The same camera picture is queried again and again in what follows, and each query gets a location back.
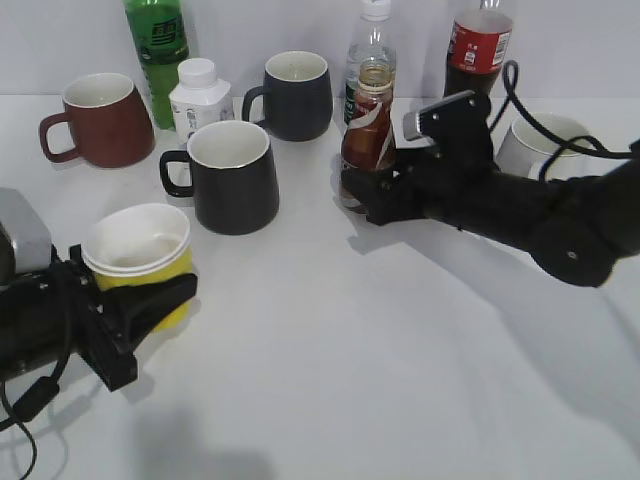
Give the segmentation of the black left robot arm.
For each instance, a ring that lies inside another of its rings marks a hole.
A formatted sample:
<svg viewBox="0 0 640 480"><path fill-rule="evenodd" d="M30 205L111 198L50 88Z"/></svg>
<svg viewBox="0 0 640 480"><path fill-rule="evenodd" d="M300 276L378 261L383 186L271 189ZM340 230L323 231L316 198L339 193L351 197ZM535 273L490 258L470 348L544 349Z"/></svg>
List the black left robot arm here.
<svg viewBox="0 0 640 480"><path fill-rule="evenodd" d="M137 347L195 297L198 278L103 291L74 245L66 261L21 275L1 293L1 377L10 380L72 353L116 391L138 377Z"/></svg>

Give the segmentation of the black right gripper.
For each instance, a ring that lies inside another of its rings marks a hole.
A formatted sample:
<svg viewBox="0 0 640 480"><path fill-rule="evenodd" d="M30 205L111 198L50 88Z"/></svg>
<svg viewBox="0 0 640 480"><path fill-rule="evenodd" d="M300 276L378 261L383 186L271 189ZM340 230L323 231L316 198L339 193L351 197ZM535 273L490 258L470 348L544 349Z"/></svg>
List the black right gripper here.
<svg viewBox="0 0 640 480"><path fill-rule="evenodd" d="M499 209L481 195L497 167L487 95L466 90L421 109L421 139L432 145L376 175L366 219L374 225L433 219L468 231L498 231Z"/></svg>

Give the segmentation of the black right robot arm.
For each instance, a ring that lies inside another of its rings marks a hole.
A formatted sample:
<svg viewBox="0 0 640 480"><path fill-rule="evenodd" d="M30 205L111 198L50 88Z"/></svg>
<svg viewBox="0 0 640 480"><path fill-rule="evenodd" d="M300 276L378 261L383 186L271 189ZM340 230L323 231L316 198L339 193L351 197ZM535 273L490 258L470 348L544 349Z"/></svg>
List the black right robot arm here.
<svg viewBox="0 0 640 480"><path fill-rule="evenodd" d="M362 175L354 190L370 222L431 219L524 251L568 284L598 287L639 252L639 150L612 171L533 180L502 171L487 125L489 99L467 91L408 117L432 151Z"/></svg>

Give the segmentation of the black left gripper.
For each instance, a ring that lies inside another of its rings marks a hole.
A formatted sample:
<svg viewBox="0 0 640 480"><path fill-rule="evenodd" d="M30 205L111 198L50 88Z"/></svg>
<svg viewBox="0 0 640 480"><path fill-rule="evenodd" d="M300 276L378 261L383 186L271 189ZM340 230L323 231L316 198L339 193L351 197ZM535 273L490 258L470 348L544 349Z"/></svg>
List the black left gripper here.
<svg viewBox="0 0 640 480"><path fill-rule="evenodd" d="M59 382L76 353L110 391L138 379L134 350L167 316L194 298L198 286L197 275L187 273L102 291L78 246L66 261L51 248L50 275L60 303L62 344L49 379Z"/></svg>

